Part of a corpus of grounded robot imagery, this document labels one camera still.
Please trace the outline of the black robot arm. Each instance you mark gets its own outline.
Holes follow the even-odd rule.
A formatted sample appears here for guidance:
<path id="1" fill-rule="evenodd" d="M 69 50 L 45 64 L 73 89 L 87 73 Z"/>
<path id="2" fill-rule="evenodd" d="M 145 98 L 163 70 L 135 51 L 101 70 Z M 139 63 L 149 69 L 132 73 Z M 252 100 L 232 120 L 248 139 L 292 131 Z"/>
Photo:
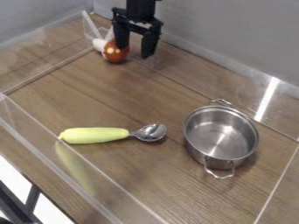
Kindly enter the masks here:
<path id="1" fill-rule="evenodd" d="M 164 23 L 155 18 L 155 2 L 160 0 L 125 0 L 125 8 L 112 8 L 112 25 L 116 46 L 124 49 L 129 46 L 129 32 L 143 36 L 141 58 L 155 54 Z"/>

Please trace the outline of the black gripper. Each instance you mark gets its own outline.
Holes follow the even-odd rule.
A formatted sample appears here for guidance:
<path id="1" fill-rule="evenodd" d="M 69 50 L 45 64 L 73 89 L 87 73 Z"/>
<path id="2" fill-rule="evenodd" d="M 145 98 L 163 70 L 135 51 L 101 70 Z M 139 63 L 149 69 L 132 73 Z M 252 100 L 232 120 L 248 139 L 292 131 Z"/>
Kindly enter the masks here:
<path id="1" fill-rule="evenodd" d="M 133 18 L 127 15 L 127 10 L 112 8 L 112 25 L 116 45 L 120 49 L 128 47 L 129 32 L 143 36 L 141 38 L 141 58 L 145 59 L 155 54 L 155 48 L 161 35 L 164 22 L 157 18 Z"/>

